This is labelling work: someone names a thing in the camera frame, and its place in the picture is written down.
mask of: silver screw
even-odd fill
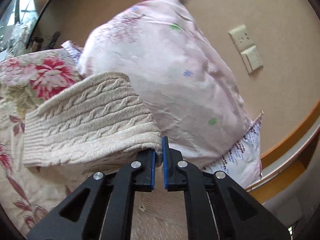
[[[188,163],[185,162],[185,161],[179,161],[179,162],[178,162],[178,166],[179,166],[180,168],[185,168],[185,167],[188,166]]]
[[[102,179],[103,177],[103,173],[102,172],[96,172],[94,175],[93,175],[93,178],[98,180],[98,179]]]
[[[131,167],[133,167],[135,169],[140,167],[140,166],[141,166],[141,162],[134,161],[134,162],[131,163]]]
[[[217,171],[216,172],[216,177],[218,179],[224,179],[226,177],[226,174],[223,171]]]

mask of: blue star print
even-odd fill
[[[190,70],[187,70],[183,72],[183,76],[185,77],[191,77],[191,75],[193,75],[194,73],[192,73]]]

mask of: beige knit sweater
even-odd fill
[[[106,170],[147,148],[161,153],[161,133],[123,73],[90,76],[26,115],[27,167],[86,163]]]

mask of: floral bedsheet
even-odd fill
[[[70,193],[61,174],[22,164],[25,115],[81,80],[64,49],[22,55],[0,63],[0,203],[26,235]]]

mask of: green spot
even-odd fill
[[[174,23],[171,23],[170,24],[171,28],[174,29],[174,30],[182,30],[178,25],[174,24]]]
[[[215,125],[217,122],[218,122],[217,118],[211,118],[211,119],[208,121],[208,124],[209,124],[209,125]]]

